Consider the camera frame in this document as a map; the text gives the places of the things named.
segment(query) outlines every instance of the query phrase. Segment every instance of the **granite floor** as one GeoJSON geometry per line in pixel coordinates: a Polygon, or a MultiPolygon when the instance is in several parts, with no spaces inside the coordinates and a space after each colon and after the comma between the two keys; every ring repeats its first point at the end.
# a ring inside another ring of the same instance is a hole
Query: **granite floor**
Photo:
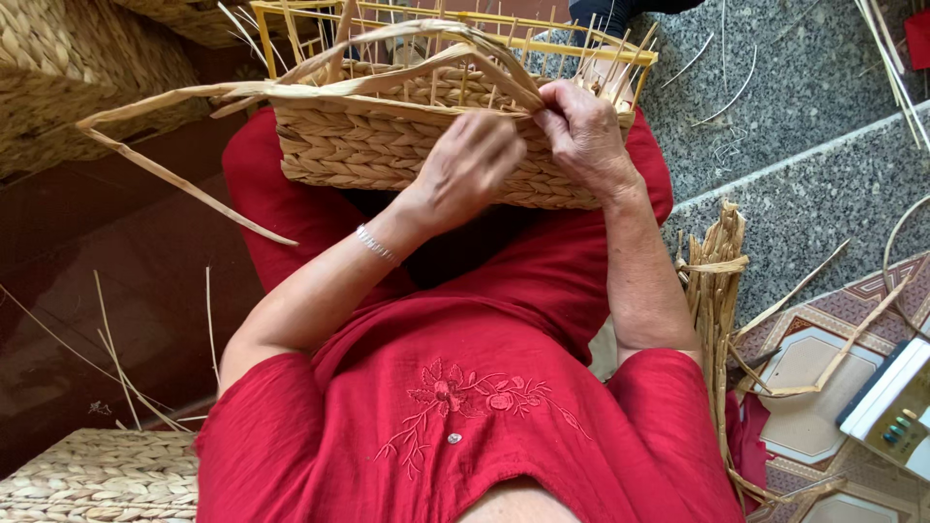
{"type": "MultiPolygon", "coordinates": [[[[930,155],[914,144],[882,68],[863,74],[880,57],[853,3],[728,3],[728,92],[721,66],[722,3],[708,0],[677,16],[644,15],[631,27],[644,34],[652,21],[660,22],[660,60],[642,106],[678,202],[662,229],[670,253],[679,230],[703,238],[724,197],[739,203],[747,219],[743,251],[751,262],[740,281],[739,325],[787,294],[846,238],[852,241],[845,254],[792,302],[880,268],[898,217],[930,193],[930,155]],[[701,57],[663,88],[711,32],[701,57]],[[733,98],[749,72],[753,45],[759,46],[756,68],[736,103],[716,125],[691,127],[733,98]],[[743,136],[739,153],[721,164],[714,149],[743,136]]],[[[898,41],[911,5],[894,3],[883,12],[898,41]]],[[[901,55],[910,68],[906,50],[901,55]]],[[[914,103],[926,98],[922,74],[907,73],[905,81],[914,103]]],[[[926,125],[930,102],[921,103],[918,113],[926,125]]],[[[930,211],[920,210],[905,225],[892,261],[927,249],[928,218],[930,211]]],[[[598,377],[615,366],[612,343],[606,330],[591,343],[591,369],[598,377]]]]}
{"type": "MultiPolygon", "coordinates": [[[[644,34],[652,21],[659,22],[660,62],[647,78],[642,107],[671,168],[677,201],[897,111],[884,68],[862,74],[881,57],[855,4],[846,0],[726,2],[724,88],[724,1],[708,0],[676,16],[642,16],[631,25],[633,34],[644,34]],[[700,58],[662,87],[694,58],[711,32],[714,37],[700,58]],[[713,120],[716,125],[691,127],[734,98],[750,72],[754,47],[755,70],[737,101],[713,120]],[[714,150],[742,131],[746,137],[737,146],[739,154],[718,161],[714,150]]],[[[884,17],[895,42],[903,38],[902,21],[912,12],[909,2],[887,2],[884,17]]],[[[902,50],[910,68],[907,46],[902,50]]],[[[925,100],[923,75],[907,73],[905,78],[913,102],[925,100]]]]}

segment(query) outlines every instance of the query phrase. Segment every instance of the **silver bracelet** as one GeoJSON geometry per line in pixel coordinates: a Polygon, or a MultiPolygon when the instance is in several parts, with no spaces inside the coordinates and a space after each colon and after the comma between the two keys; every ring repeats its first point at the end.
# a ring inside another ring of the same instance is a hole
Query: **silver bracelet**
{"type": "Polygon", "coordinates": [[[355,235],[358,236],[358,239],[362,240],[362,243],[364,243],[366,247],[370,248],[375,254],[390,262],[394,267],[400,267],[401,259],[398,258],[397,255],[391,252],[389,249],[378,243],[378,240],[376,240],[374,236],[372,236],[365,228],[364,223],[359,225],[358,229],[355,229],[355,235]]]}

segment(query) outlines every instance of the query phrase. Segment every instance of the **red pants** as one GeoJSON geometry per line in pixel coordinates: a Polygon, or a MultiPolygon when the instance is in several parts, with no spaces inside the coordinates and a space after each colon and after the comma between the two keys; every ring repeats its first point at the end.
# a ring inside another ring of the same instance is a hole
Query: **red pants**
{"type": "MultiPolygon", "coordinates": [[[[643,114],[636,111],[627,149],[645,179],[661,224],[672,207],[669,169],[643,114]]],[[[365,222],[365,216],[338,190],[285,178],[274,127],[270,108],[257,111],[223,153],[223,170],[235,208],[250,220],[300,243],[288,247],[241,229],[266,292],[365,222]]],[[[606,273],[603,213],[547,211],[478,269],[436,288],[420,290],[400,268],[375,286],[359,308],[416,292],[477,295],[541,316],[557,340],[586,360],[590,358],[588,341],[609,314],[606,273]]]]}

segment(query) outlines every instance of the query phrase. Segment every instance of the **red cloth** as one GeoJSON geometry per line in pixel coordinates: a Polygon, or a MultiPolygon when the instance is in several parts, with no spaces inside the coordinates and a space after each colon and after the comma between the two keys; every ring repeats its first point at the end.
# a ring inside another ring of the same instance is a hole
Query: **red cloth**
{"type": "Polygon", "coordinates": [[[910,65],[914,71],[930,67],[930,9],[904,20],[904,33],[908,37],[910,65]]]}
{"type": "MultiPolygon", "coordinates": [[[[629,146],[662,219],[668,170],[641,115],[629,146]]],[[[284,181],[280,158],[270,113],[223,157],[235,205],[301,242],[243,231],[266,288],[363,220],[284,181]]],[[[741,521],[691,359],[643,351],[609,390],[585,368],[605,280],[603,214],[584,211],[546,213],[437,288],[395,271],[313,359],[265,360],[210,411],[198,521],[453,521],[521,475],[582,521],[741,521]]]]}
{"type": "MultiPolygon", "coordinates": [[[[736,393],[730,391],[726,393],[725,415],[726,444],[733,457],[733,467],[744,479],[764,489],[768,482],[765,463],[775,459],[775,456],[765,451],[765,443],[761,440],[762,429],[771,412],[755,394],[746,394],[741,408],[736,393]]],[[[760,506],[750,497],[746,497],[745,504],[746,514],[751,514],[760,506]]]]}

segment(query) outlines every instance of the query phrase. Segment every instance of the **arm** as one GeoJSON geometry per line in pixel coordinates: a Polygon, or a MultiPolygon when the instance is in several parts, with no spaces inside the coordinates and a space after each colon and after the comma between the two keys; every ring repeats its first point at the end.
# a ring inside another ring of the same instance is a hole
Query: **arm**
{"type": "Polygon", "coordinates": [[[607,226],[607,296],[618,361],[653,347],[683,351],[700,365],[691,314],[662,243],[645,182],[630,160],[609,101],[569,82],[540,89],[549,109],[536,120],[555,162],[594,194],[607,226]]]}
{"type": "MultiPolygon", "coordinates": [[[[365,228],[402,260],[486,206],[524,153],[511,119],[464,114],[436,142],[417,179],[365,228]]],[[[355,234],[309,261],[233,334],[220,363],[219,394],[272,356],[314,354],[392,269],[355,234]]]]}

